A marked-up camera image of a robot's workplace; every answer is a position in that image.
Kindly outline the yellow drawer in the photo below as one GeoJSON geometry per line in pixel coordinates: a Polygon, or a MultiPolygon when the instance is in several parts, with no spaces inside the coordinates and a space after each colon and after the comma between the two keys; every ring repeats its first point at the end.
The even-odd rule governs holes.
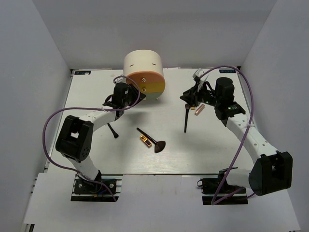
{"type": "Polygon", "coordinates": [[[165,82],[140,82],[139,88],[142,93],[162,93],[165,90],[165,82]]]}

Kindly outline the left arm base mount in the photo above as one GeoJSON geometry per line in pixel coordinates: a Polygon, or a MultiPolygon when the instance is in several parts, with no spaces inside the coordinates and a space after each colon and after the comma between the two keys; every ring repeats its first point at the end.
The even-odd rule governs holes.
{"type": "MultiPolygon", "coordinates": [[[[116,201],[120,196],[122,179],[122,175],[101,176],[101,181],[111,190],[116,201]]],[[[78,175],[75,176],[70,200],[73,202],[115,202],[105,187],[88,183],[78,175]]]]}

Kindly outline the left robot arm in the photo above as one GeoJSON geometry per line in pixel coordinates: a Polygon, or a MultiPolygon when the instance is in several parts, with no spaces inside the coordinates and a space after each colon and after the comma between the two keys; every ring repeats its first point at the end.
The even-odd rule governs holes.
{"type": "Polygon", "coordinates": [[[90,158],[93,133],[101,127],[118,120],[125,109],[138,104],[146,98],[133,84],[117,83],[113,94],[102,106],[107,109],[93,111],[84,116],[69,115],[65,118],[56,141],[56,151],[66,157],[86,180],[85,187],[92,193],[101,190],[101,172],[90,158]]]}

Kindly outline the black fan makeup brush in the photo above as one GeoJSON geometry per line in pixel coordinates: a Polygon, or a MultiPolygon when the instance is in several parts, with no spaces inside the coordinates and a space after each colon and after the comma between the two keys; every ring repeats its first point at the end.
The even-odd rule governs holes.
{"type": "Polygon", "coordinates": [[[150,135],[142,131],[140,128],[136,128],[137,131],[141,132],[148,140],[150,140],[154,144],[154,152],[159,153],[164,150],[166,146],[165,141],[156,141],[154,138],[152,138],[150,135]]]}

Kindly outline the grey green bottom drawer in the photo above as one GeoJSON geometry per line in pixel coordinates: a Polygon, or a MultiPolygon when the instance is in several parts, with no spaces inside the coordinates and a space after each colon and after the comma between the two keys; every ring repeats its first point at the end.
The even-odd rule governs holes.
{"type": "Polygon", "coordinates": [[[156,100],[163,94],[163,92],[145,92],[144,94],[146,95],[147,100],[156,100]]]}

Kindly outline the orange top drawer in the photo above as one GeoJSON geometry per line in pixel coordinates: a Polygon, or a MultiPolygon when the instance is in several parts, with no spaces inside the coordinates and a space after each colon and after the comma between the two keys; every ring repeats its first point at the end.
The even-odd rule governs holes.
{"type": "Polygon", "coordinates": [[[140,82],[165,82],[162,74],[153,71],[133,72],[128,74],[127,77],[137,84],[139,84],[140,82]]]}

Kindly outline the black angled makeup brush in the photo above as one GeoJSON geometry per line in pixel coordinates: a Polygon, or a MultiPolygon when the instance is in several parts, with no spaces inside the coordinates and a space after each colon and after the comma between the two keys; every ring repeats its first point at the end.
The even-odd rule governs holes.
{"type": "Polygon", "coordinates": [[[191,109],[191,106],[189,104],[185,104],[185,120],[184,120],[184,133],[187,132],[187,123],[188,123],[188,116],[189,116],[189,111],[191,109]]]}

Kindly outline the cream round drawer organizer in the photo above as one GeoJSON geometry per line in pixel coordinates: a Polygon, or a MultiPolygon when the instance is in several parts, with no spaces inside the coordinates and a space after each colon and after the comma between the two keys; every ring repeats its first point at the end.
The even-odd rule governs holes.
{"type": "Polygon", "coordinates": [[[155,51],[135,50],[128,53],[124,58],[123,73],[128,77],[128,83],[138,84],[147,100],[158,99],[165,90],[162,60],[155,51]]]}

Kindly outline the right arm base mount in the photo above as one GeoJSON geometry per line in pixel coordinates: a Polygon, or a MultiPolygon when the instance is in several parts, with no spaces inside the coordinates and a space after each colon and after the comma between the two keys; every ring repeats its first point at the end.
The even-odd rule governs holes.
{"type": "MultiPolygon", "coordinates": [[[[217,187],[219,186],[219,181],[217,178],[202,178],[197,181],[197,187],[201,189],[202,193],[202,203],[203,205],[211,205],[211,201],[215,195],[217,187]]],[[[222,197],[240,189],[239,186],[229,186],[226,183],[220,189],[215,201],[219,200],[222,197]]],[[[234,193],[233,195],[227,197],[226,199],[219,202],[217,205],[245,205],[248,204],[247,192],[246,189],[234,193]]]]}

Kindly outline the small black makeup brush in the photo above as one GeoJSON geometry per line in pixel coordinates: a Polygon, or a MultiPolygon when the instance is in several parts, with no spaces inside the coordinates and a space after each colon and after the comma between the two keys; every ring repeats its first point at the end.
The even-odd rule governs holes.
{"type": "Polygon", "coordinates": [[[108,123],[107,124],[107,126],[109,127],[109,129],[111,130],[111,132],[112,132],[112,134],[113,134],[113,136],[114,136],[114,138],[116,139],[116,138],[118,138],[119,137],[119,135],[118,135],[118,133],[112,128],[112,126],[111,126],[111,124],[110,123],[108,123]]]}

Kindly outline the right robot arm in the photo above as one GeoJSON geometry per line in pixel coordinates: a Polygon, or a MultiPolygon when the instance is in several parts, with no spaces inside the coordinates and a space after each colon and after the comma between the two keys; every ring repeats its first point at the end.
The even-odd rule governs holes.
{"type": "Polygon", "coordinates": [[[232,167],[220,171],[218,188],[225,193],[237,187],[250,188],[263,196],[292,185],[293,158],[272,146],[255,126],[249,123],[245,110],[234,100],[233,81],[227,77],[216,80],[215,88],[209,82],[194,78],[195,85],[181,95],[190,107],[207,104],[214,107],[215,115],[241,142],[253,161],[251,170],[232,167]]]}

